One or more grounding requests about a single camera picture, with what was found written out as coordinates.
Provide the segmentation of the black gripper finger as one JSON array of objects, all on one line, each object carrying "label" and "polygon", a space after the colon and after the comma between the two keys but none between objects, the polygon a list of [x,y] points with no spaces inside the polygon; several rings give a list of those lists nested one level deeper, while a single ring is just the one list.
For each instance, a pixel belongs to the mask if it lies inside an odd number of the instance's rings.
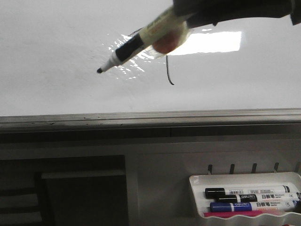
[{"label": "black gripper finger", "polygon": [[174,0],[178,16],[191,15],[189,28],[241,18],[282,18],[289,15],[293,25],[301,23],[299,0]]}]

